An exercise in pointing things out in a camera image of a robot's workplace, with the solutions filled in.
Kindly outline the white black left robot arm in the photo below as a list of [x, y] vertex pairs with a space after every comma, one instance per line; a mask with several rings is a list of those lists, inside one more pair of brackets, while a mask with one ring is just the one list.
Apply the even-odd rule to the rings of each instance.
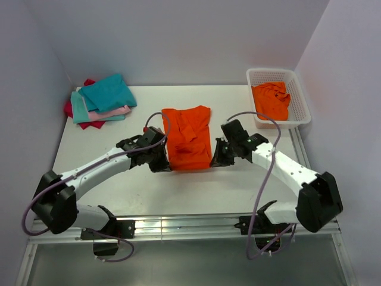
[[81, 205], [78, 200], [109, 178], [134, 167], [147, 164], [153, 173], [169, 171], [166, 141], [166, 135], [159, 129], [148, 127], [142, 135], [118, 142], [88, 164], [61, 174], [46, 172], [31, 210], [53, 234], [78, 227], [102, 238], [116, 236], [120, 231], [114, 214], [104, 206]]

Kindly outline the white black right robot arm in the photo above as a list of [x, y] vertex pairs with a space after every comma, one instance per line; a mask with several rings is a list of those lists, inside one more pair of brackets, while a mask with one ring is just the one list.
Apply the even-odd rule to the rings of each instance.
[[255, 202], [252, 216], [242, 216], [235, 228], [242, 234], [275, 234], [288, 225], [300, 224], [316, 233], [342, 213], [343, 204], [335, 177], [308, 169], [276, 149], [259, 133], [250, 135], [234, 119], [221, 126], [224, 137], [217, 138], [211, 167], [233, 166], [241, 158], [282, 181], [296, 195], [295, 202], [272, 200], [263, 206]]

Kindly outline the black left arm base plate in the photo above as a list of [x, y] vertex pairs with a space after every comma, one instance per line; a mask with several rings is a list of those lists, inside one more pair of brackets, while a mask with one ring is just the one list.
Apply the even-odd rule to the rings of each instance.
[[[116, 263], [129, 259], [135, 252], [134, 245], [129, 241], [129, 239], [134, 238], [135, 229], [134, 220], [117, 219], [108, 223], [99, 231], [83, 228], [80, 239], [82, 241], [93, 241], [93, 253], [97, 259]], [[130, 253], [126, 257], [111, 259], [124, 245], [130, 247]]]

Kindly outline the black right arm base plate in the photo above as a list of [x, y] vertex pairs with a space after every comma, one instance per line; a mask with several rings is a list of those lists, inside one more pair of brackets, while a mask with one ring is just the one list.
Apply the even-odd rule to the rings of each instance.
[[[247, 235], [249, 231], [249, 223], [251, 216], [239, 216], [239, 222], [234, 227], [239, 229], [241, 235]], [[256, 215], [252, 235], [267, 235], [267, 237], [259, 237], [255, 239], [255, 243], [259, 249], [265, 247], [276, 235], [281, 233], [289, 225], [287, 223], [272, 224], [264, 215]]]

